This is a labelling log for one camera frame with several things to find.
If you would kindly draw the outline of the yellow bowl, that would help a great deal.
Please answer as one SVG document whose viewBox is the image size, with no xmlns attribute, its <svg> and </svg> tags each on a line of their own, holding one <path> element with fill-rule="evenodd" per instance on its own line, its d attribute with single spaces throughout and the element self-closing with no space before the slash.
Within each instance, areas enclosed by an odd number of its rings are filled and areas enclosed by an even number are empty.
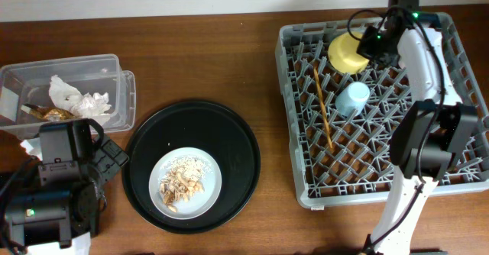
<svg viewBox="0 0 489 255">
<path fill-rule="evenodd" d="M 357 53 L 362 34 L 345 32 L 335 37 L 328 48 L 328 59 L 332 67 L 340 73 L 357 74 L 362 72 L 370 60 Z"/>
</svg>

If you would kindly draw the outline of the gold foil wrapper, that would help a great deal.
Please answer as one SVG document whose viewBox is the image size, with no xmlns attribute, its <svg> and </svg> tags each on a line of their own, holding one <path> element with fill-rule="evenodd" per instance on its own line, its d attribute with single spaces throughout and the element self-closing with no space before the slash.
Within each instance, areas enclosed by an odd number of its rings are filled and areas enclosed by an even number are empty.
<svg viewBox="0 0 489 255">
<path fill-rule="evenodd" d="M 42 121 L 63 121 L 76 118 L 69 111 L 55 107 L 41 107 L 37 105 L 24 104 L 21 106 L 21 110 Z"/>
</svg>

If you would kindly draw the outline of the white tissue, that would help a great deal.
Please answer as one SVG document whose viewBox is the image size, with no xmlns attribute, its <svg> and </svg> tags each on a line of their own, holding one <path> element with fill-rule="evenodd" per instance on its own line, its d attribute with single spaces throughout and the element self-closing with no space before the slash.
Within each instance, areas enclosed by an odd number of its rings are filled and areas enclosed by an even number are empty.
<svg viewBox="0 0 489 255">
<path fill-rule="evenodd" d="M 100 125 L 110 119 L 108 93 L 83 95 L 77 88 L 65 83 L 58 75 L 50 78 L 48 94 L 54 106 L 69 111 L 76 118 L 91 118 Z"/>
</svg>

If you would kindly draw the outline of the light blue cup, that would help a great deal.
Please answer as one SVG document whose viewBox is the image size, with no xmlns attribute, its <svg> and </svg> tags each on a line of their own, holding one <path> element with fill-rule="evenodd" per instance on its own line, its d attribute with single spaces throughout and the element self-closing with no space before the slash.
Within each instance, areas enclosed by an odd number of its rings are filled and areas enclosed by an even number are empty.
<svg viewBox="0 0 489 255">
<path fill-rule="evenodd" d="M 344 117 L 358 116 L 370 97 L 370 89 L 363 82 L 349 84 L 336 98 L 335 107 Z"/>
</svg>

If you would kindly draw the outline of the wooden chopstick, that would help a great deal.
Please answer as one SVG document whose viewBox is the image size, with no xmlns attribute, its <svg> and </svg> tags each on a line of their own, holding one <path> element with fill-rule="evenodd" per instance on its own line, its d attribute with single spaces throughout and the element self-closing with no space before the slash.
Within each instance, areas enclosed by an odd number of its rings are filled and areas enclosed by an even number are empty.
<svg viewBox="0 0 489 255">
<path fill-rule="evenodd" d="M 328 148 L 331 151 L 333 151 L 332 139 L 331 139 L 330 130 L 329 130 L 330 128 L 329 128 L 329 123 L 327 120 L 326 109 L 325 109 L 325 104 L 324 104 L 324 100 L 323 100 L 323 96 L 322 96 L 322 88 L 321 88 L 321 84 L 319 81 L 319 74 L 318 74 L 318 67 L 317 66 L 313 67 L 313 75 L 314 75 L 314 79 L 315 79 L 315 83 L 316 83 L 316 91 L 317 91 L 317 95 L 319 98 L 319 105 L 320 105 L 320 109 L 321 109 L 321 113 L 322 113 L 322 120 L 323 120 L 323 124 L 324 124 L 324 132 L 326 135 Z"/>
</svg>

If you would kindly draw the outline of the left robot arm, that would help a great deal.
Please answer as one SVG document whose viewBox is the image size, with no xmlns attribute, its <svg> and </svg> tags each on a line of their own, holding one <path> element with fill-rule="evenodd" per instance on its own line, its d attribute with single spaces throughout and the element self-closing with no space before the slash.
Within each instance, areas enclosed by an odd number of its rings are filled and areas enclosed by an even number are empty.
<svg viewBox="0 0 489 255">
<path fill-rule="evenodd" d="M 43 124 L 30 158 L 1 175 L 1 246 L 12 254 L 88 254 L 104 185 L 128 155 L 91 118 Z"/>
</svg>

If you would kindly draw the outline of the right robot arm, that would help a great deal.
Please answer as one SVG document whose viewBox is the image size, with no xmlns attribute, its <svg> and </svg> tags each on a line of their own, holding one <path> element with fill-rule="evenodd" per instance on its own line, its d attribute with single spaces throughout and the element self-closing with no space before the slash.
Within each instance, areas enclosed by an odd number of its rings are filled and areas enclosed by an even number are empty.
<svg viewBox="0 0 489 255">
<path fill-rule="evenodd" d="M 358 38 L 357 54 L 407 73 L 413 104 L 390 138 L 393 182 L 363 254 L 408 254 L 427 198 L 456 166 L 478 123 L 449 77 L 439 16 L 419 0 L 388 0 L 378 26 Z"/>
</svg>

